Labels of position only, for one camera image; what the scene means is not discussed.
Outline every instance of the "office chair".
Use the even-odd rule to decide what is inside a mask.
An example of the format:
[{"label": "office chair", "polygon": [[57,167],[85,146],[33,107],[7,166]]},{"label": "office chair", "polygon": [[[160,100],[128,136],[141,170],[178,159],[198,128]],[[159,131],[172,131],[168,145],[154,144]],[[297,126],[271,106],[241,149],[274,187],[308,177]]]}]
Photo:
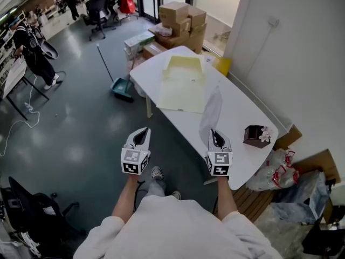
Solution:
[{"label": "office chair", "polygon": [[101,32],[103,34],[103,39],[106,38],[103,28],[113,28],[116,29],[115,25],[107,25],[108,17],[111,15],[108,9],[109,0],[89,0],[86,2],[86,10],[88,16],[84,17],[84,22],[86,25],[96,25],[96,28],[92,29],[90,41],[92,36],[96,32]]},{"label": "office chair", "polygon": [[60,212],[54,201],[56,194],[51,197],[42,193],[32,195],[12,177],[9,177],[9,183],[10,187],[0,188],[0,192],[11,226],[16,232],[27,232],[31,240],[39,243],[37,249],[42,256],[63,257],[60,244],[68,231],[86,235],[84,230],[73,228],[65,219],[73,207],[79,206],[77,202]]}]

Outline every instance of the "white plastic bag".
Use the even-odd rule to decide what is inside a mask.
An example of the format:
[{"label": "white plastic bag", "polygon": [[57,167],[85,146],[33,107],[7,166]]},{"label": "white plastic bag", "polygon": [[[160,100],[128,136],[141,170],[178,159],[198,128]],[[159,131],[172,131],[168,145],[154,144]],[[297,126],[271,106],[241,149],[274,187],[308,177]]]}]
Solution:
[{"label": "white plastic bag", "polygon": [[283,149],[271,151],[259,170],[247,181],[246,187],[264,191],[288,188],[297,183],[299,172],[292,167],[294,153]]}]

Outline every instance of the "sneaker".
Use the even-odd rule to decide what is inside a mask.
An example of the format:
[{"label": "sneaker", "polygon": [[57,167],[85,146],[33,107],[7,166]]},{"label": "sneaker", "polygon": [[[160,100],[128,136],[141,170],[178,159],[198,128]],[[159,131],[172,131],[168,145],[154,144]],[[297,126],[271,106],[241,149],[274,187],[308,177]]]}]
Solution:
[{"label": "sneaker", "polygon": [[179,201],[181,201],[181,193],[179,191],[173,191],[171,195],[174,196]]},{"label": "sneaker", "polygon": [[161,179],[164,179],[164,175],[162,173],[162,170],[158,166],[155,166],[152,168],[151,176],[153,179],[157,176],[159,176]]},{"label": "sneaker", "polygon": [[51,85],[46,84],[46,85],[44,86],[44,89],[45,89],[45,90],[48,90],[48,89],[50,89],[52,86],[54,86],[55,84],[56,84],[56,80],[53,80],[52,84],[51,84]]}]

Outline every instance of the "desk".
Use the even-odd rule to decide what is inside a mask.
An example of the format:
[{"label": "desk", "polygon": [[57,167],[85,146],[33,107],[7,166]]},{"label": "desk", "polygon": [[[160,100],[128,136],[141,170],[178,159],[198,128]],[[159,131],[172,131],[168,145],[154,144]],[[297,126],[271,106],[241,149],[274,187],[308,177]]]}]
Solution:
[{"label": "desk", "polygon": [[13,66],[11,67],[9,74],[6,78],[5,86],[2,90],[2,94],[0,96],[1,99],[7,98],[10,104],[16,109],[16,111],[25,119],[27,120],[26,116],[21,112],[21,110],[16,106],[16,104],[12,101],[9,94],[15,88],[15,86],[23,80],[25,84],[30,84],[37,92],[39,92],[43,97],[47,100],[49,98],[43,94],[39,89],[37,89],[27,78],[24,77],[26,71],[26,61],[21,58],[18,58]]},{"label": "desk", "polygon": [[[157,104],[162,81],[162,70],[167,58],[171,55],[193,56],[195,53],[185,46],[179,46],[146,60],[130,72],[133,80],[145,91],[148,97],[148,107],[150,106],[149,99]],[[219,86],[222,93],[223,106],[216,129],[223,132],[231,141],[233,160],[229,185],[231,189],[236,190],[258,170],[267,158],[277,139],[278,130],[240,89],[208,63],[205,63],[205,74],[207,76],[204,93],[205,103],[216,86]],[[202,115],[165,109],[161,109],[161,111],[199,155],[204,158],[207,148],[199,136]],[[248,125],[269,126],[273,131],[271,143],[262,149],[244,144],[244,129]]]}]

